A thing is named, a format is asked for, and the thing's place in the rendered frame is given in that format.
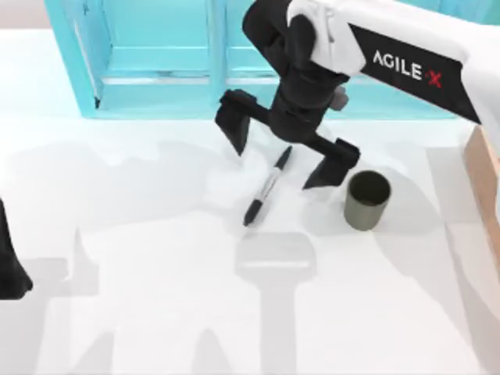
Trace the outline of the olive grey cup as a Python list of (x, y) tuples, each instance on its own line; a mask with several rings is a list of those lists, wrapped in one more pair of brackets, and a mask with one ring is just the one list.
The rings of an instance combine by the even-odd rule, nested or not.
[(375, 170), (362, 170), (349, 180), (344, 218), (355, 230), (372, 230), (388, 205), (392, 188), (389, 180)]

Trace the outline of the black marker pen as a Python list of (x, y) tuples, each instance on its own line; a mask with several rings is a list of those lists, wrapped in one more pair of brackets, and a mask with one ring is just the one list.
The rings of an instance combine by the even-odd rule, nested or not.
[(281, 172), (284, 170), (284, 167), (286, 166), (291, 156), (292, 149), (293, 147), (291, 145), (287, 146), (285, 150), (280, 154), (279, 158), (270, 170), (268, 177), (265, 179), (262, 187), (252, 199), (252, 202), (250, 203), (243, 217), (243, 225), (245, 227), (252, 224), (255, 221), (256, 217), (259, 215), (259, 211), (263, 207), (264, 202), (269, 197), (270, 192), (273, 190)]

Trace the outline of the light blue rack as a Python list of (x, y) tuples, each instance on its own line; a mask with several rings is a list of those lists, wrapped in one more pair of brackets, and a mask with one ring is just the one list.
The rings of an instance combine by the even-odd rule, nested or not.
[(228, 88), (269, 105), (277, 74), (243, 33), (254, 0), (44, 0), (80, 112), (208, 119)]

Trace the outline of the salmon-coloured shallow box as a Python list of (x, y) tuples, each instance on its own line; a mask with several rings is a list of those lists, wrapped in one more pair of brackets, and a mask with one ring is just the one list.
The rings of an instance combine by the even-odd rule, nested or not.
[(497, 217), (497, 198), (500, 198), (498, 193), (500, 156), (491, 146), (482, 127), (475, 126), (472, 129), (463, 150), (463, 161), (488, 244), (500, 273), (500, 219)]

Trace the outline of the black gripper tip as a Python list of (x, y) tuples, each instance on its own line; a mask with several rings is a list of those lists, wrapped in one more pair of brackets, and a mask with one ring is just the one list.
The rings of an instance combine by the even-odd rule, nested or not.
[(4, 202), (0, 199), (0, 300), (19, 300), (33, 286), (33, 281), (16, 255)]

